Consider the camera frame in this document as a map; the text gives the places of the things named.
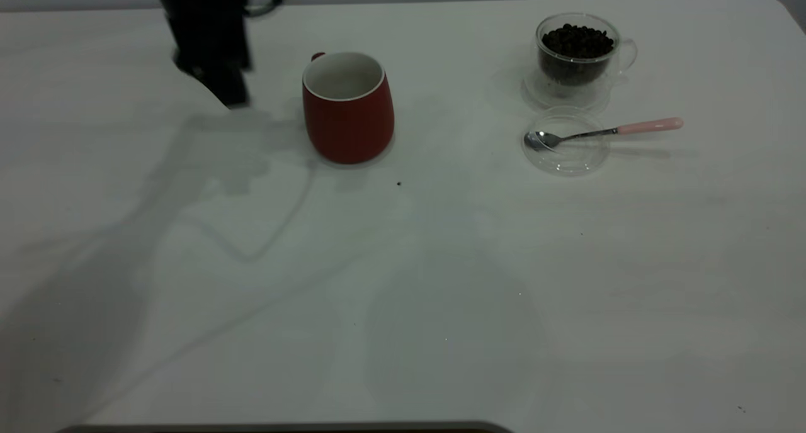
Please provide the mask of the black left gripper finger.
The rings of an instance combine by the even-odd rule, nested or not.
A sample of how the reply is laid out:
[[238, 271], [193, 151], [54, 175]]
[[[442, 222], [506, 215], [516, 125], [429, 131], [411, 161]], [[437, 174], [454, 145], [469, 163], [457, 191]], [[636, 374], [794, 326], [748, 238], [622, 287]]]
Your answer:
[[193, 67], [190, 69], [190, 75], [207, 87], [227, 108], [242, 108], [251, 104], [244, 72], [238, 67], [226, 65]]

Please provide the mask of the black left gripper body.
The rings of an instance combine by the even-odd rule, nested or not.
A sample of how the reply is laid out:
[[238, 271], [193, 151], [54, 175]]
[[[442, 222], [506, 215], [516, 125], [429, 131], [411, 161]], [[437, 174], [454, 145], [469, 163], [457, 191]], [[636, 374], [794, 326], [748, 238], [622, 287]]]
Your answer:
[[253, 67], [246, 40], [249, 0], [159, 0], [174, 37], [181, 70]]

